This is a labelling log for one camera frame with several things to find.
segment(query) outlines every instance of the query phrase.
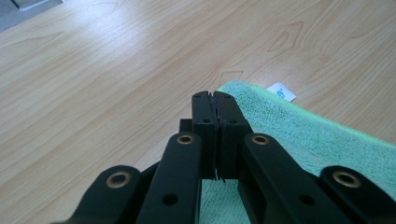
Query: teal microfiber cloth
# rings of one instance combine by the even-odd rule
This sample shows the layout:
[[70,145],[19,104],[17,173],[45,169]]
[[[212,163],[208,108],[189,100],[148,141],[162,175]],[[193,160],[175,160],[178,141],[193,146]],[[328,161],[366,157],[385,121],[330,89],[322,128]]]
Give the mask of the teal microfiber cloth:
[[[231,94],[255,133],[273,136],[307,172],[341,165],[368,177],[396,200],[396,146],[300,108],[258,86],[231,81]],[[236,180],[205,180],[201,223],[249,223]]]

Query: wooden floor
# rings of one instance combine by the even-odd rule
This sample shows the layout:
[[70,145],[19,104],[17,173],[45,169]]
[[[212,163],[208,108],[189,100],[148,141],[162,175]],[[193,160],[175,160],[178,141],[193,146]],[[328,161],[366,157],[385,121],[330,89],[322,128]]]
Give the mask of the wooden floor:
[[395,1],[70,0],[0,34],[0,220],[68,218],[232,79],[396,143],[395,72]]

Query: black plastic part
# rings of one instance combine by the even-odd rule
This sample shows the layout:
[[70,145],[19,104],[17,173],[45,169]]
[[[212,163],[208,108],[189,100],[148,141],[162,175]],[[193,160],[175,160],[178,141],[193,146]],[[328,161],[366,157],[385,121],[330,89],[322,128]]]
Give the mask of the black plastic part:
[[218,122],[211,95],[207,91],[194,94],[191,106],[192,131],[202,138],[202,178],[215,179]]
[[360,173],[326,167],[320,174],[323,188],[355,223],[396,223],[396,202]]
[[192,132],[192,119],[181,119],[178,125],[178,131],[180,133]]
[[[114,174],[127,174],[130,178],[115,176],[111,188],[107,180]],[[139,186],[140,179],[139,171],[129,166],[115,166],[103,171],[88,188],[73,216],[57,224],[134,223],[148,187]],[[118,187],[122,181],[125,185]]]
[[274,138],[251,133],[245,143],[243,160],[267,202],[264,223],[351,223]]
[[198,223],[201,145],[194,133],[170,138],[136,223]]
[[159,164],[160,163],[158,161],[155,162],[140,174],[139,188],[144,189],[141,190],[141,192],[143,192],[145,196],[149,190],[149,186],[151,185],[152,178],[154,177]]
[[216,91],[214,102],[219,120],[218,176],[222,179],[237,179],[238,151],[243,148],[245,135],[252,133],[252,130],[231,95]]
[[247,211],[250,223],[263,223],[267,203],[258,186],[251,183],[249,185],[240,180],[238,181],[238,192]]

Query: screw hole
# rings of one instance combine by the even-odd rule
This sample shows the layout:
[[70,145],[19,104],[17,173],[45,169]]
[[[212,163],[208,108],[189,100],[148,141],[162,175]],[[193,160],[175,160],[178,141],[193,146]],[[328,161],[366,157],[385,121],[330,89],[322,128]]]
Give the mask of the screw hole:
[[171,206],[176,204],[177,201],[178,201],[178,197],[176,194],[170,193],[163,196],[163,204]]
[[192,136],[189,136],[189,135],[181,135],[181,136],[177,139],[177,141],[178,141],[180,144],[188,145],[188,144],[191,144],[191,143],[194,141],[194,138],[193,138]]
[[356,189],[361,186],[359,179],[347,172],[337,171],[332,174],[335,181],[349,188]]
[[270,140],[268,138],[261,136],[261,135],[253,136],[251,138],[251,140],[254,143],[259,144],[259,145],[267,145],[270,142]]
[[309,196],[307,194],[300,195],[299,199],[300,199],[300,202],[302,202],[302,203],[304,203],[304,204],[306,204],[308,206],[314,206],[315,205],[315,200],[311,196]]
[[119,171],[111,176],[109,176],[106,180],[106,184],[111,189],[119,189],[124,187],[131,180],[131,175],[124,171]]

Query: white paper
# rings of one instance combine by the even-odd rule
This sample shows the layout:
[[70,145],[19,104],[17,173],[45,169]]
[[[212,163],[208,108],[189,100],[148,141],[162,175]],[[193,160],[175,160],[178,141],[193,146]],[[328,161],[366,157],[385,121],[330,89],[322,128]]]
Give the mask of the white paper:
[[271,91],[278,95],[279,97],[291,102],[296,98],[296,95],[291,92],[285,85],[281,82],[277,82],[276,84],[267,88],[268,91]]

